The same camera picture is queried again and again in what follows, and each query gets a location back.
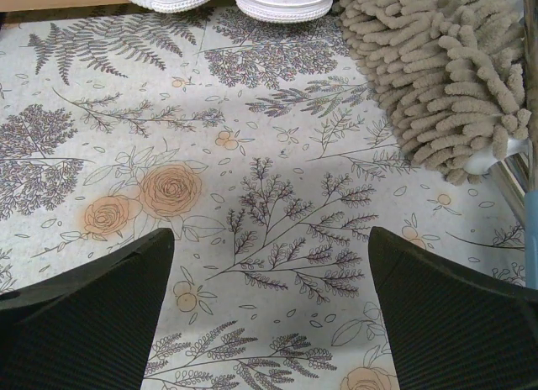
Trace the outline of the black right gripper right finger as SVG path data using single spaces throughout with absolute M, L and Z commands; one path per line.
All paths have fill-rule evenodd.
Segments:
M 371 230 L 369 265 L 402 389 L 535 389 L 537 292 Z

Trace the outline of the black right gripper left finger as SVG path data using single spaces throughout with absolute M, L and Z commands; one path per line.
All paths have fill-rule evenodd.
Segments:
M 3 389 L 138 389 L 174 255 L 161 228 L 1 296 Z

